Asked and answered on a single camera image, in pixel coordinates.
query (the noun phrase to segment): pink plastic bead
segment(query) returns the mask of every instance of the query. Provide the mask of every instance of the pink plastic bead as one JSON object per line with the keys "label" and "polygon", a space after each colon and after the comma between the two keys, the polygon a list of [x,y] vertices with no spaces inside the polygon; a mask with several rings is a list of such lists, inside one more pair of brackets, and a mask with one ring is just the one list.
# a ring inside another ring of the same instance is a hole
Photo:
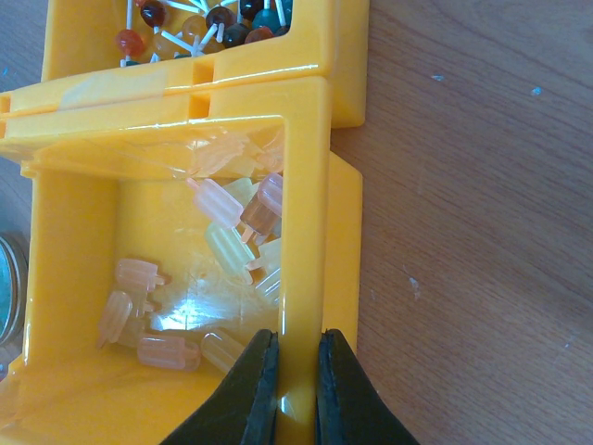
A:
{"label": "pink plastic bead", "polygon": [[125,289],[138,292],[154,292],[157,286],[165,284],[156,264],[131,259],[120,260],[116,279]]}
{"label": "pink plastic bead", "polygon": [[96,342],[98,348],[103,348],[107,342],[118,341],[131,312],[132,299],[130,296],[120,290],[112,292],[99,322],[99,339]]}
{"label": "pink plastic bead", "polygon": [[201,357],[197,344],[182,337],[146,334],[138,343],[138,360],[148,366],[194,371]]}

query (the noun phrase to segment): dark brown round bead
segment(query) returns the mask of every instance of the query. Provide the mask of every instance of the dark brown round bead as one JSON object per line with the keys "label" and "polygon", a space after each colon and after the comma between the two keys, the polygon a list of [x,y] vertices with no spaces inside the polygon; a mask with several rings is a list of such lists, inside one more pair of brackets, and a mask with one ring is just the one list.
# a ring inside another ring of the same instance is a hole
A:
{"label": "dark brown round bead", "polygon": [[206,16],[206,25],[210,28],[214,24],[224,24],[225,28],[230,27],[237,22],[237,16],[231,9],[224,6],[213,7]]}
{"label": "dark brown round bead", "polygon": [[167,9],[157,0],[147,0],[140,8],[140,16],[151,28],[163,26],[167,18]]}
{"label": "dark brown round bead", "polygon": [[253,21],[256,15],[263,9],[263,0],[239,0],[241,14],[249,21]]}

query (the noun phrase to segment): white plastic stick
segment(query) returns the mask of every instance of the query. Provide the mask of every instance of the white plastic stick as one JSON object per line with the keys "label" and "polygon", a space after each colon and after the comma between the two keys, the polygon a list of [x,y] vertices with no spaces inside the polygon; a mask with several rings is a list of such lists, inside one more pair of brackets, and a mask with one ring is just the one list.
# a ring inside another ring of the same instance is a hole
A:
{"label": "white plastic stick", "polygon": [[222,43],[222,38],[224,37],[224,23],[221,23],[219,25],[219,31],[216,34],[216,41],[221,44]]}
{"label": "white plastic stick", "polygon": [[189,3],[191,3],[195,7],[199,7],[200,9],[204,9],[204,5],[202,5],[202,2],[199,2],[198,0],[189,0]]}
{"label": "white plastic stick", "polygon": [[177,37],[175,37],[170,32],[163,31],[160,35],[162,35],[163,37],[165,37],[170,42],[173,42],[174,44],[180,46],[184,50],[189,51],[190,53],[194,50],[194,48],[190,44],[187,44],[182,39],[178,39]]}
{"label": "white plastic stick", "polygon": [[212,37],[214,37],[214,34],[216,34],[216,31],[218,31],[218,30],[219,30],[219,26],[216,23],[213,24],[212,26],[210,26],[210,29],[208,30],[208,32],[202,39],[202,42],[200,42],[200,45],[197,47],[197,50],[204,51],[204,48],[206,47],[206,45],[208,44],[210,39],[212,39]]}
{"label": "white plastic stick", "polygon": [[126,29],[132,28],[132,15],[133,15],[133,0],[128,0],[128,15],[126,16]]}
{"label": "white plastic stick", "polygon": [[278,10],[278,20],[280,26],[286,26],[286,16],[284,15],[284,6],[282,0],[276,0],[276,9]]}
{"label": "white plastic stick", "polygon": [[170,7],[174,7],[175,9],[180,9],[181,11],[193,12],[194,14],[202,14],[204,11],[199,7],[185,5],[183,3],[178,2],[171,2],[166,0],[167,5]]}

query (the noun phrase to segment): plastic compartment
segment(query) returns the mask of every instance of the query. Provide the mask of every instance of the plastic compartment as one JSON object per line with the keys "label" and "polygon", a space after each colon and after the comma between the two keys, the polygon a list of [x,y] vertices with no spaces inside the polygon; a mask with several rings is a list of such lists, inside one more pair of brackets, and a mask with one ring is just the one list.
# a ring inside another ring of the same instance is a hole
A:
{"label": "plastic compartment", "polygon": [[[293,25],[283,37],[120,69],[115,68],[121,54],[113,40],[125,28],[125,11],[126,0],[50,0],[44,82],[0,95],[0,119],[322,76],[334,88],[333,126],[364,122],[369,0],[295,0]],[[146,27],[138,14],[136,23]]]}
{"label": "plastic compartment", "polygon": [[[2,441],[155,443],[212,393],[222,379],[212,366],[158,370],[118,345],[97,350],[97,324],[121,249],[156,257],[173,274],[200,249],[163,236],[184,215],[146,214],[187,171],[204,169],[188,141],[248,134],[265,146],[280,130],[277,437],[313,443],[321,331],[340,328],[354,347],[358,318],[361,178],[329,152],[330,88],[307,78],[14,120],[24,121],[7,129],[0,153],[33,180],[31,272],[24,352],[0,384]],[[36,135],[11,136],[27,127]],[[209,176],[230,170],[237,165]]]}

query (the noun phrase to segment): teal round bead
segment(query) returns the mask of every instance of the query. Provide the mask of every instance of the teal round bead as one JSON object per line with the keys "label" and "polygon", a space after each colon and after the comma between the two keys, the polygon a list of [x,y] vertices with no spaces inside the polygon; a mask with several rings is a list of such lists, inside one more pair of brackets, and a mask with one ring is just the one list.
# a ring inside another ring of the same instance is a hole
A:
{"label": "teal round bead", "polygon": [[273,9],[262,9],[253,19],[253,29],[263,27],[270,28],[272,32],[277,32],[280,29],[280,20],[278,13]]}

